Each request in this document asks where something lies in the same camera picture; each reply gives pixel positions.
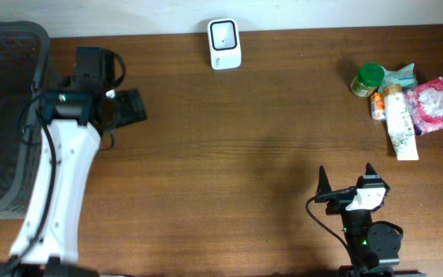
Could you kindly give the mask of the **teal wipes packet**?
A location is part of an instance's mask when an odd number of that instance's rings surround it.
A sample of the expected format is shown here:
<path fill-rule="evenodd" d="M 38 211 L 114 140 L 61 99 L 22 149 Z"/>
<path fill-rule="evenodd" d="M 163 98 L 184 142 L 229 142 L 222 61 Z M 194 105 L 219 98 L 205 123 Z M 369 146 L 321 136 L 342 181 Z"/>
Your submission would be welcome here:
<path fill-rule="evenodd" d="M 397 71 L 389 71 L 384 67 L 381 68 L 385 75 L 378 87 L 379 93 L 383 92 L 383 88 L 393 84 L 400 85 L 403 91 L 418 86 L 418 80 L 414 73 L 414 63 L 406 65 L 404 68 Z"/>

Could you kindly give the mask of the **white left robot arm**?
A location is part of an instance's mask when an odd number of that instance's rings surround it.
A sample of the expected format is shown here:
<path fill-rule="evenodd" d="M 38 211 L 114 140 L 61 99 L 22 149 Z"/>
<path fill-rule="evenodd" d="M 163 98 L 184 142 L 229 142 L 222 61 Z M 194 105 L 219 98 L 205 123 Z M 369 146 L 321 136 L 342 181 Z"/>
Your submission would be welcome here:
<path fill-rule="evenodd" d="M 41 129 L 38 171 L 24 223 L 0 262 L 0 276 L 97 276 L 78 265 L 78 224 L 88 174 L 104 133 L 143 122 L 136 88 L 121 90 L 122 57 L 106 48 L 79 47 L 75 72 L 40 88 L 28 107 Z"/>

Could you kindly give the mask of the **red purple tissue pack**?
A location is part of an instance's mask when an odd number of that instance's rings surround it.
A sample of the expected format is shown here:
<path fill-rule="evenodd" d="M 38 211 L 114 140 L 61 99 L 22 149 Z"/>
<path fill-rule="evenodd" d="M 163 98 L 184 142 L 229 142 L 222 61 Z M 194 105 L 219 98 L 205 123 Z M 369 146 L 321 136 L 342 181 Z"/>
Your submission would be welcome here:
<path fill-rule="evenodd" d="M 416 135 L 443 129 L 443 78 L 438 77 L 404 92 Z"/>

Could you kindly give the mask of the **small orange box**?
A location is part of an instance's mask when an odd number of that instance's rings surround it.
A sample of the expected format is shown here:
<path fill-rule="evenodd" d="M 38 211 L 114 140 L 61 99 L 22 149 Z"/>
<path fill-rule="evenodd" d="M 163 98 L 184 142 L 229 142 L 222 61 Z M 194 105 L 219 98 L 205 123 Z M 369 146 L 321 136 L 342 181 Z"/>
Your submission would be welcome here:
<path fill-rule="evenodd" d="M 386 120 L 384 98 L 379 92 L 371 95 L 371 118 L 376 121 Z"/>

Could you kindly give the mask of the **white barcode scanner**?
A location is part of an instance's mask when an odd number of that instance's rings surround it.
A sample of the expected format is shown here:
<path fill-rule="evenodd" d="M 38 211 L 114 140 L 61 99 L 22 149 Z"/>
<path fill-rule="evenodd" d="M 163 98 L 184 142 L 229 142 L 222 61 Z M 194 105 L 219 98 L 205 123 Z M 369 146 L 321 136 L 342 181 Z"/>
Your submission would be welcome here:
<path fill-rule="evenodd" d="M 207 25 L 211 66 L 214 70 L 241 65 L 241 42 L 238 24 L 232 18 L 211 20 Z"/>

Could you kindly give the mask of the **green lid jar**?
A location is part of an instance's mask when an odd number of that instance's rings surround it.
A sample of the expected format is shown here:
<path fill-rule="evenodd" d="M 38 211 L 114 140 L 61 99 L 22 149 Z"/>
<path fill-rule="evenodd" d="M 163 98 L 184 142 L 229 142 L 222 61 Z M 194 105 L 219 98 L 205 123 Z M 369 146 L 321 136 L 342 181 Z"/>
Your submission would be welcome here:
<path fill-rule="evenodd" d="M 351 82 L 351 92 L 358 97 L 369 97 L 384 77 L 385 71 L 381 65 L 374 62 L 365 63 Z"/>

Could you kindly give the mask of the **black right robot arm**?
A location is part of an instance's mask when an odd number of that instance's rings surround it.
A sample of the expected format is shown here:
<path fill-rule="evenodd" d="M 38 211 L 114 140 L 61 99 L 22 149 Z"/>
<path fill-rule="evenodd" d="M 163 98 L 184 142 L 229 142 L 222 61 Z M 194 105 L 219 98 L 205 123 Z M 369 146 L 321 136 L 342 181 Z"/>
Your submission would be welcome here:
<path fill-rule="evenodd" d="M 325 168 L 319 167 L 315 196 L 305 204 L 308 215 L 345 248 L 350 265 L 342 266 L 338 274 L 344 277 L 367 276 L 423 276 L 422 272 L 396 271 L 400 263 L 399 251 L 403 229 L 386 221 L 373 221 L 371 214 L 379 210 L 390 192 L 390 186 L 371 164 L 358 177 L 357 184 L 346 189 L 332 190 Z M 309 206 L 311 202 L 325 203 L 327 215 L 339 215 L 343 236 L 322 223 Z"/>

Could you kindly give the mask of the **grey plastic mesh basket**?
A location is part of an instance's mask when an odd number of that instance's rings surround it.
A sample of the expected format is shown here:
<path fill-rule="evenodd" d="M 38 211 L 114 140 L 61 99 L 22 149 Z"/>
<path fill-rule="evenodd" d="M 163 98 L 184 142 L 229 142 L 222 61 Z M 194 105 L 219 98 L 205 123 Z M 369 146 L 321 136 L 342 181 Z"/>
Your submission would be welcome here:
<path fill-rule="evenodd" d="M 33 98 L 61 81 L 39 24 L 0 22 L 0 219 L 22 219 L 40 156 Z"/>

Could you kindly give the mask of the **white cream tube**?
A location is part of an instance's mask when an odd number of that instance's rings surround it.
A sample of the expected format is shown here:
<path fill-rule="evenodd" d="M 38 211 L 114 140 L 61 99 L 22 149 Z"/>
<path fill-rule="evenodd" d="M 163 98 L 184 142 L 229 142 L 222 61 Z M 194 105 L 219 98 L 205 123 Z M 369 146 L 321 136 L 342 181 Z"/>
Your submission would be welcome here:
<path fill-rule="evenodd" d="M 388 135 L 397 160 L 419 160 L 415 130 L 402 87 L 398 84 L 392 84 L 384 87 L 382 92 Z"/>

